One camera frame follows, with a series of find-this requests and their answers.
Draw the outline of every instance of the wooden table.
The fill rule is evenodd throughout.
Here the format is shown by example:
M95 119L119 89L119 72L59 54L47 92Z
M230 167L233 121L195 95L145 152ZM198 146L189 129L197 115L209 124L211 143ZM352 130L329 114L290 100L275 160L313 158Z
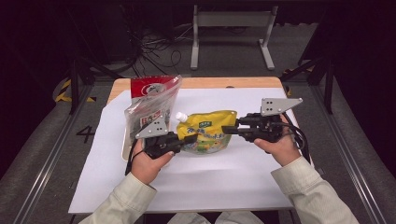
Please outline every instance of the wooden table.
M183 77L181 88L283 88L277 77ZM131 88L131 79L119 78L114 82L107 103Z

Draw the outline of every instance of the metal bracket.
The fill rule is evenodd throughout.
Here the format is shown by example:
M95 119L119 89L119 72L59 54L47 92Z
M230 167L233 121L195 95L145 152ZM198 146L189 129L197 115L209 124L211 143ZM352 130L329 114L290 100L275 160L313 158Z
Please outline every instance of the metal bracket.
M262 98L261 114L263 117L278 115L303 102L299 99Z
M157 137L166 134L168 134L168 128L166 127L165 117L161 115L152 121L146 128L140 131L140 133L138 133L135 137L136 139L140 139Z

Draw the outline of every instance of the white stand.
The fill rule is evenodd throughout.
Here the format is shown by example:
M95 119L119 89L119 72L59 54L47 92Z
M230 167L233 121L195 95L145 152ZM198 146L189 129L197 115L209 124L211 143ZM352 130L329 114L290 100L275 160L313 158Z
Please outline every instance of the white stand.
M276 18L277 7L273 7L272 11L198 11L194 6L193 15L193 43L191 54L191 70L198 69L198 53L199 53L199 26L263 26L265 27L264 39L259 40L262 55L268 70L274 70L270 52L268 50L268 40L270 38L274 21Z

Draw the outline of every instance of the plastic bag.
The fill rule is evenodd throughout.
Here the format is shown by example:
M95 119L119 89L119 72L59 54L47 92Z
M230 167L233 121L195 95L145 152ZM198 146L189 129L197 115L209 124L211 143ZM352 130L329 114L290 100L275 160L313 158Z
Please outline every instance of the plastic bag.
M127 161L135 136L143 125L151 123L160 115L165 117L169 128L172 107L181 86L182 77L143 77L131 80L131 105L125 109L126 118L124 149L122 157Z
M186 144L182 148L194 154L209 154L226 148L231 135L225 134L221 126L235 125L236 111L219 110L211 113L191 114L177 113L180 123L177 125L179 139L198 134L195 143Z

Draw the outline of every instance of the table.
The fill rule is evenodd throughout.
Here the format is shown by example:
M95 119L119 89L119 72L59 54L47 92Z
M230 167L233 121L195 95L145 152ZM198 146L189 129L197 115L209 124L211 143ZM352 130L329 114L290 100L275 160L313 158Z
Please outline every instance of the table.
M123 179L126 162L120 152L125 122L117 120L116 116L123 115L123 109L130 102L130 93L124 91L129 88L129 79L118 79L114 83L69 213L91 213ZM213 92L221 96L227 92L229 97L216 98ZM202 105L207 101L191 104L191 100L197 102L196 97L209 99L207 96L213 96L210 102L216 101L210 110L223 109L223 105L232 102L236 103L234 109L242 117L246 113L259 111L262 97L283 98L286 94L277 77L186 77L172 114L179 109L188 114L191 111L201 112ZM116 108L115 105L120 103L123 108ZM292 112L288 111L288 114L296 124ZM176 127L172 117L171 127ZM226 149L210 155L199 156L182 151L171 160L169 166L162 168L152 182L158 193L148 213L290 209L289 200L269 174L279 167L271 155L239 136L233 137Z

